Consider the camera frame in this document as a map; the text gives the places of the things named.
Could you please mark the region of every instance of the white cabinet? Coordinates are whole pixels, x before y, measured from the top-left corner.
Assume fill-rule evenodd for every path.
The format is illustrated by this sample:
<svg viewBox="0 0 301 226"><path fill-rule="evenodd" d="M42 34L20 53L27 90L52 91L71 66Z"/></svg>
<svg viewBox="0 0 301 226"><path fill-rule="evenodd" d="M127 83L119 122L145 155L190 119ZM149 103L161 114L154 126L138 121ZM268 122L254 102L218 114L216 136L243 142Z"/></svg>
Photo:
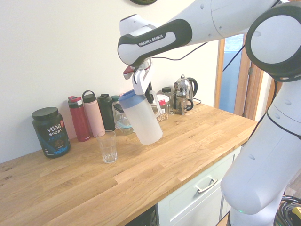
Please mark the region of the white cabinet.
<svg viewBox="0 0 301 226"><path fill-rule="evenodd" d="M227 213L220 183L240 147L157 204L160 226L215 226Z"/></svg>
<svg viewBox="0 0 301 226"><path fill-rule="evenodd" d="M222 193L216 189L174 226L215 226L219 222Z"/></svg>

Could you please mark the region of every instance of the vega sport label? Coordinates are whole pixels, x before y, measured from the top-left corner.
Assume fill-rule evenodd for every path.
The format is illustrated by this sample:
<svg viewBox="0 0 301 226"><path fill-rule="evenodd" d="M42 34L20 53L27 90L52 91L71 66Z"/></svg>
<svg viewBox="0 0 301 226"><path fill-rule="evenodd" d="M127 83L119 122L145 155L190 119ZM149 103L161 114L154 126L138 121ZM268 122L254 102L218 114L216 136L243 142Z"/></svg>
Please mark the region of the vega sport label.
<svg viewBox="0 0 301 226"><path fill-rule="evenodd" d="M70 146L66 128L63 121L50 127L36 128L39 142L46 155L56 155L68 151Z"/></svg>
<svg viewBox="0 0 301 226"><path fill-rule="evenodd" d="M60 124L54 125L48 129L47 128L46 129L49 132L49 136L51 137L51 136L61 133L63 126L64 126L64 123L63 123L63 120L61 120Z"/></svg>

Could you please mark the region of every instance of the plastic pitcher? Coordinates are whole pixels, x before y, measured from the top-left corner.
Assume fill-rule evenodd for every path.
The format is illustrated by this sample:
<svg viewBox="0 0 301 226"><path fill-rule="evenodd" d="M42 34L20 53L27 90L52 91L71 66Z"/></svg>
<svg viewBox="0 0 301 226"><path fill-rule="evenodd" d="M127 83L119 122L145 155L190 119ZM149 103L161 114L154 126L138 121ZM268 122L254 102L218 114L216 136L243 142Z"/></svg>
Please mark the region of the plastic pitcher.
<svg viewBox="0 0 301 226"><path fill-rule="evenodd" d="M154 96L157 108L159 109L157 115L154 114L145 95L137 95L134 90L128 91L118 99L143 145L153 144L163 135L157 121L157 117L161 112L160 105L156 93L151 91L151 94Z"/></svg>

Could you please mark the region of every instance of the dishwasher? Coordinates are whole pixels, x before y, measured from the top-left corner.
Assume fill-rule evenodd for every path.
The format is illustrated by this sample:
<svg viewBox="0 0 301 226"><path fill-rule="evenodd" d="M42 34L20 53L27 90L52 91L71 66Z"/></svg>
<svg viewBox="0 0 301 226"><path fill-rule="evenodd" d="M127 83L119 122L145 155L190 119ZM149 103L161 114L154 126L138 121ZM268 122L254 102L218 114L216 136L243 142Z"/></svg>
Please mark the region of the dishwasher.
<svg viewBox="0 0 301 226"><path fill-rule="evenodd" d="M158 226L156 216L155 206L153 206L125 226Z"/></svg>

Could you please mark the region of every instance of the wooden door frame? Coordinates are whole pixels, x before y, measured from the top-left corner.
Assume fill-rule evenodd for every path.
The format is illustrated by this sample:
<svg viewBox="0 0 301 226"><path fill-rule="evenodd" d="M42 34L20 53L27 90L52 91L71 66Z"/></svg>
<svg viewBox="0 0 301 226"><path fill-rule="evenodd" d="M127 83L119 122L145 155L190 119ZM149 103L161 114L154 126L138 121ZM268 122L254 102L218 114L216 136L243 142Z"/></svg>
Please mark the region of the wooden door frame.
<svg viewBox="0 0 301 226"><path fill-rule="evenodd" d="M224 62L225 39L219 40L217 73L215 79L214 107L220 108L221 90L222 90L222 66Z"/></svg>
<svg viewBox="0 0 301 226"><path fill-rule="evenodd" d="M242 116L255 120L264 71L254 64L251 65L251 68L253 68L253 74L249 76L246 102Z"/></svg>
<svg viewBox="0 0 301 226"><path fill-rule="evenodd" d="M220 107L224 49L225 49L225 39L219 41L217 75L216 75L215 96L214 96L214 107L216 108ZM253 66L254 78L252 79L253 84L248 85L250 67L251 67L251 60L247 56L246 49L244 48L242 50L241 61L240 61L234 114L242 116L244 114L244 110L247 110L248 117L254 120L256 115L258 100L259 100L263 71L254 65ZM251 95L250 99L252 101L250 100L246 101L247 95Z"/></svg>
<svg viewBox="0 0 301 226"><path fill-rule="evenodd" d="M282 82L277 82L277 91L276 91L276 94L278 94L278 92L279 92L282 84L283 84ZM269 106L272 103L272 99L273 99L273 95L274 95L274 89L275 89L275 84L274 84L274 80L272 79L271 85L269 87L269 96L268 96L268 101L267 101L267 105L266 105L265 111L268 110Z"/></svg>
<svg viewBox="0 0 301 226"><path fill-rule="evenodd" d="M242 116L244 113L246 95L249 81L249 68L251 67L251 60L249 59L246 49L243 48L241 52L241 60L238 74L238 84L235 99L234 114Z"/></svg>

